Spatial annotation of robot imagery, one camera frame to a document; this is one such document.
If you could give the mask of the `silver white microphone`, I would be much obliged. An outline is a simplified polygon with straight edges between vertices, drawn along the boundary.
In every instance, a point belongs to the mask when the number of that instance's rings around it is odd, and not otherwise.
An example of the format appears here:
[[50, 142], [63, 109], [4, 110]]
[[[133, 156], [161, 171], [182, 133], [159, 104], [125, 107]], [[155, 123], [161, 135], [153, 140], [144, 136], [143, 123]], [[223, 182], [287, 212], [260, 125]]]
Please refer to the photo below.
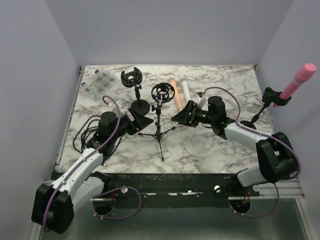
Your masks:
[[184, 93], [184, 98], [186, 103], [191, 100], [191, 94], [190, 94], [190, 88], [189, 88], [189, 82], [186, 78], [182, 78], [180, 80], [180, 84]]

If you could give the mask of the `black tripod shock mount stand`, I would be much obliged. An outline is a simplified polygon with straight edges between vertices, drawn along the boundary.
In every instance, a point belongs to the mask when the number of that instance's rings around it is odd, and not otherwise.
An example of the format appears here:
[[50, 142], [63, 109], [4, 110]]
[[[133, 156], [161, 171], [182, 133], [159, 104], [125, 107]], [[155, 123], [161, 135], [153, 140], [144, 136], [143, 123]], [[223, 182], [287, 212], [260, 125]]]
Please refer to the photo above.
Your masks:
[[150, 133], [138, 133], [139, 136], [150, 136], [157, 140], [160, 148], [161, 161], [164, 162], [163, 150], [161, 145], [161, 139], [170, 131], [176, 129], [176, 127], [172, 127], [169, 130], [161, 132], [161, 114], [162, 114], [162, 105], [170, 102], [175, 97], [175, 89], [174, 87], [166, 82], [156, 84], [151, 90], [151, 97], [156, 102], [156, 106], [151, 106], [151, 111], [155, 112], [157, 116], [157, 121], [155, 123], [156, 132], [154, 134]]

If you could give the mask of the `beige microphone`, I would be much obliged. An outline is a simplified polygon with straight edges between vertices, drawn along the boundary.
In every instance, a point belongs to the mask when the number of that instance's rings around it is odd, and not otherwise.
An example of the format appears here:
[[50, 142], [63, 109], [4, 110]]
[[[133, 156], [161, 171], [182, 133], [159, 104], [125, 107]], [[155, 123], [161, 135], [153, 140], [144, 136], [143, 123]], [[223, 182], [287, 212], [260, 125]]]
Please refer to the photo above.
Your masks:
[[177, 81], [173, 78], [173, 77], [170, 77], [168, 79], [168, 83], [170, 85], [173, 86], [174, 88], [174, 98], [175, 98], [175, 103], [176, 103], [176, 106], [177, 106], [177, 110], [178, 112], [181, 112], [183, 109], [184, 109], [184, 105], [182, 103], [182, 100], [181, 100], [181, 97], [180, 97], [180, 93], [179, 93], [179, 90], [178, 90], [178, 87], [177, 87]]

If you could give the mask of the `black shock mount desk stand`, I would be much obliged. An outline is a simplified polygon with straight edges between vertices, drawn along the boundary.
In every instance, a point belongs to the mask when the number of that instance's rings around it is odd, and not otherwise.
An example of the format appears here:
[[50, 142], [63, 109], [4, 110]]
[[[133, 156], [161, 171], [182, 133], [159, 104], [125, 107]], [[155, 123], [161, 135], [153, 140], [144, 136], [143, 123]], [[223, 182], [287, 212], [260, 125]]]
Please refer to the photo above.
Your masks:
[[141, 83], [143, 81], [142, 72], [137, 67], [134, 67], [133, 71], [130, 72], [122, 71], [120, 80], [126, 88], [134, 88], [136, 100], [132, 102], [130, 107], [141, 116], [147, 115], [150, 111], [150, 104], [146, 100], [141, 99], [140, 94], [140, 90], [142, 89]]

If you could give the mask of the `black clip round base stand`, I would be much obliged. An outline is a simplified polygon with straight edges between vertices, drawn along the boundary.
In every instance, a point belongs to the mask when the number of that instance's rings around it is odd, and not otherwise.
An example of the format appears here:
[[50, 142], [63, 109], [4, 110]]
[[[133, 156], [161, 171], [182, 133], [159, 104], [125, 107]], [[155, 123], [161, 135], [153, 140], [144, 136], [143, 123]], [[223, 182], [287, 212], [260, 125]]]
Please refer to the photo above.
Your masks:
[[282, 99], [280, 97], [280, 94], [281, 94], [280, 91], [275, 91], [271, 87], [267, 87], [262, 94], [263, 107], [260, 109], [260, 111], [256, 115], [252, 117], [250, 121], [242, 120], [240, 123], [246, 127], [256, 130], [254, 123], [258, 121], [262, 112], [266, 108], [268, 108], [271, 103], [277, 104], [282, 107], [282, 106], [286, 106], [288, 102], [292, 99], [291, 96], [288, 99]]

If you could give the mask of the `pink microphone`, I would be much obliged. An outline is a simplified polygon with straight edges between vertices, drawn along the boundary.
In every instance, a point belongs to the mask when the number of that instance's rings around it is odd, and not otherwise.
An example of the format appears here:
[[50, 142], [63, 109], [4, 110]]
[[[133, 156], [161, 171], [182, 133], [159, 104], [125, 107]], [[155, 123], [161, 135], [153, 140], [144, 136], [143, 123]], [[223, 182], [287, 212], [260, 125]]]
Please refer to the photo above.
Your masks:
[[306, 83], [315, 74], [317, 67], [313, 63], [304, 64], [294, 75], [291, 82], [287, 87], [280, 93], [279, 97], [283, 101], [287, 101], [291, 98], [300, 86]]

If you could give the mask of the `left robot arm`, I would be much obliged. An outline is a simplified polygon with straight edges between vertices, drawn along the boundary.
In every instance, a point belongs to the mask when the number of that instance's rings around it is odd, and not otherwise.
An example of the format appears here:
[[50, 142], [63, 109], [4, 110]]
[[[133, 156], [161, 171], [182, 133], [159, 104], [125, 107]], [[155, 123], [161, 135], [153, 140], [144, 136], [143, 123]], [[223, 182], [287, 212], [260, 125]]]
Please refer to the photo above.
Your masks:
[[151, 125], [153, 119], [130, 108], [132, 119], [120, 111], [101, 114], [96, 131], [78, 160], [51, 184], [41, 184], [36, 192], [31, 220], [45, 232], [63, 234], [75, 212], [90, 198], [107, 197], [111, 185], [91, 173], [111, 156], [115, 144], [124, 135], [134, 135]]

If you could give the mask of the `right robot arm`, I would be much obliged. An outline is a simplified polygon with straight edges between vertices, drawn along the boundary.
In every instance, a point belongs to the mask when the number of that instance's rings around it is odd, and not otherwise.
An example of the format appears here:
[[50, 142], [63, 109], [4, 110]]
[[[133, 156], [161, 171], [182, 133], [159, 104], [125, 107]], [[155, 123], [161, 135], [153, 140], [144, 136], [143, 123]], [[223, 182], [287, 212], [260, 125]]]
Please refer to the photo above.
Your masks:
[[247, 131], [227, 116], [221, 97], [211, 96], [207, 103], [208, 110], [202, 110], [190, 100], [171, 121], [194, 128], [200, 123], [208, 124], [216, 136], [240, 143], [257, 153], [258, 165], [239, 172], [237, 179], [230, 183], [230, 191], [234, 195], [243, 195], [249, 186], [255, 184], [274, 184], [298, 171], [297, 158], [289, 150], [291, 144], [284, 133], [277, 132], [267, 137], [253, 133], [253, 129]]

